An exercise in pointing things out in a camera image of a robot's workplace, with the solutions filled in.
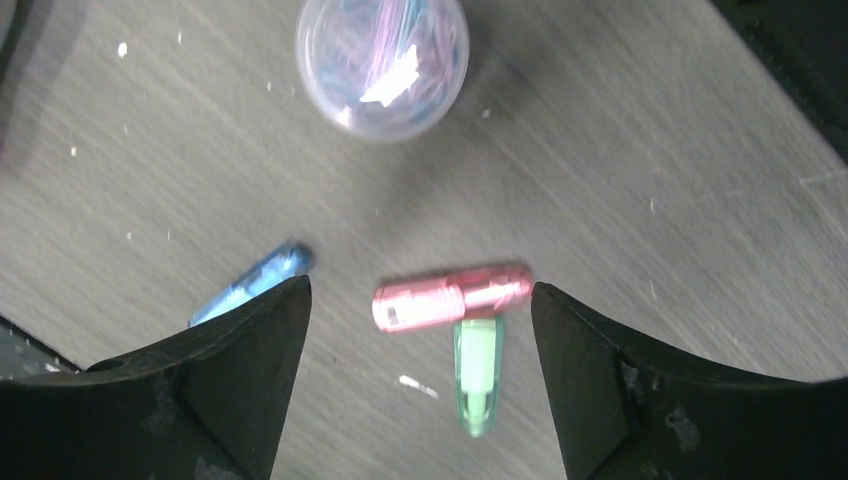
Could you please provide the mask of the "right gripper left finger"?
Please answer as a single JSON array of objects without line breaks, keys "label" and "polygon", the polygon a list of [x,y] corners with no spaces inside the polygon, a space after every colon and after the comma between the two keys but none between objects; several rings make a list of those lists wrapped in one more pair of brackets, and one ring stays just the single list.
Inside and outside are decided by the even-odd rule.
[{"label": "right gripper left finger", "polygon": [[267,479],[304,347],[307,276],[80,373],[1,384],[5,479]]}]

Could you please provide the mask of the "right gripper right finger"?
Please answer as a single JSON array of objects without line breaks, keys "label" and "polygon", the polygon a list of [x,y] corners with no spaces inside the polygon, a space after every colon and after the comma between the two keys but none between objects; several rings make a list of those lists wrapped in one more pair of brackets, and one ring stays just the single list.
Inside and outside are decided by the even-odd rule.
[{"label": "right gripper right finger", "polygon": [[843,479],[847,382],[696,356],[539,282],[531,319],[570,479]]}]

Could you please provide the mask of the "clear jar of pins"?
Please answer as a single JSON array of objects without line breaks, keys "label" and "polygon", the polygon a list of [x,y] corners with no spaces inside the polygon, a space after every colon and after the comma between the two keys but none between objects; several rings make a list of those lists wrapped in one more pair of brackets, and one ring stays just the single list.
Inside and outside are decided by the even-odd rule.
[{"label": "clear jar of pins", "polygon": [[440,121],[469,65],[468,22],[456,0],[304,2],[298,71],[313,104],[360,138],[397,142]]}]

